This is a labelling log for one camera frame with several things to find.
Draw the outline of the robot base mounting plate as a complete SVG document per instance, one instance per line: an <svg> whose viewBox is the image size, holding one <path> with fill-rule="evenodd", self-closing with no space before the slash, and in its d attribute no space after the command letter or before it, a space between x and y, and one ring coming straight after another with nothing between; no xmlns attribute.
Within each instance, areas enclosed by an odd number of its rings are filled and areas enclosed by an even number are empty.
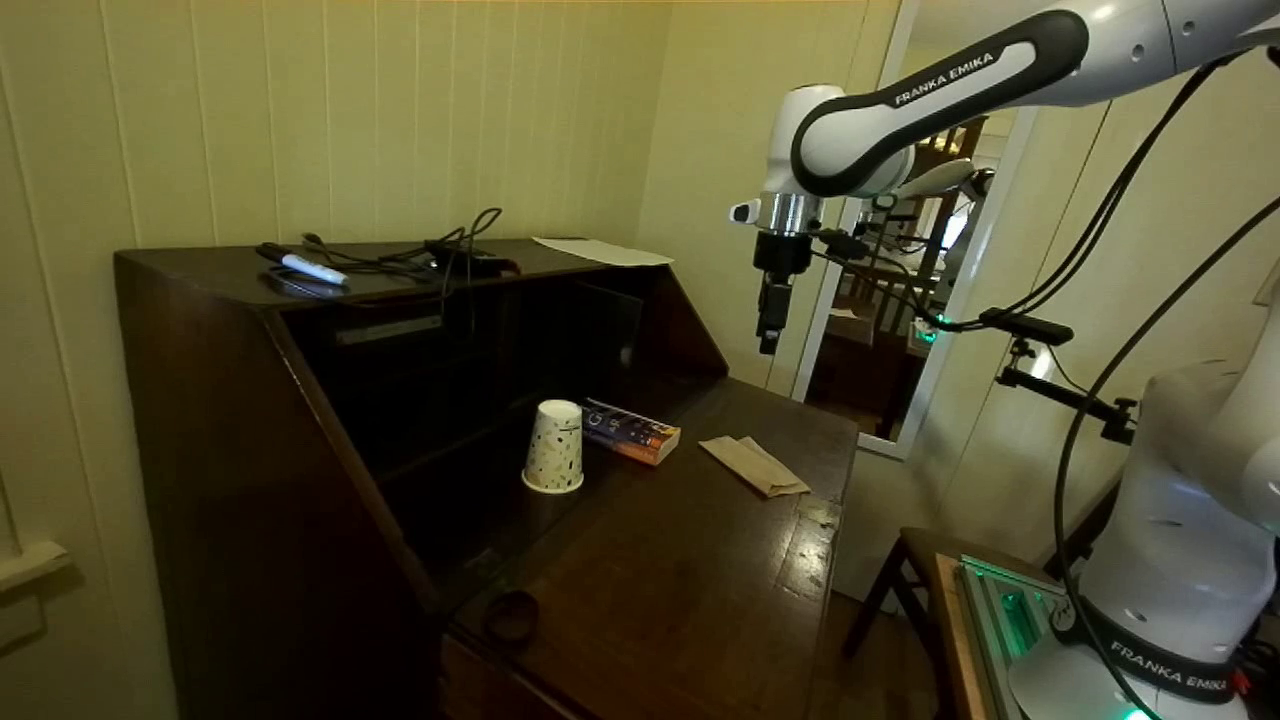
<svg viewBox="0 0 1280 720"><path fill-rule="evenodd" d="M1146 643L1061 585L964 555L987 684L1005 720L1272 720L1254 712L1231 663Z"/></svg>

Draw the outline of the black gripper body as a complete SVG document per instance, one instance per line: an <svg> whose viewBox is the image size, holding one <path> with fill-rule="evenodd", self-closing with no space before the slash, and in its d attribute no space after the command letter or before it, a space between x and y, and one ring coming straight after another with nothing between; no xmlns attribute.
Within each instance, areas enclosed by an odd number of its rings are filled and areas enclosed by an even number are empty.
<svg viewBox="0 0 1280 720"><path fill-rule="evenodd" d="M755 338L771 355L788 325L791 280L811 262L808 237L755 237L754 268L762 271Z"/></svg>

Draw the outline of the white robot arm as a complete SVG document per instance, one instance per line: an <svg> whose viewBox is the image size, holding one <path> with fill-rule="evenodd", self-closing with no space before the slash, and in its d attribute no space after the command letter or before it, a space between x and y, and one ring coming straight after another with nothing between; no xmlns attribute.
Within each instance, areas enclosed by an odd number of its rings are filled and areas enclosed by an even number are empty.
<svg viewBox="0 0 1280 720"><path fill-rule="evenodd" d="M1056 0L863 97L784 97L755 229L755 338L776 342L827 195L904 184L911 143L1005 105L1094 105L1275 46L1280 0ZM1246 369L1155 377L1094 555L1010 669L1029 720L1250 720L1231 655L1275 586L1280 312Z"/></svg>

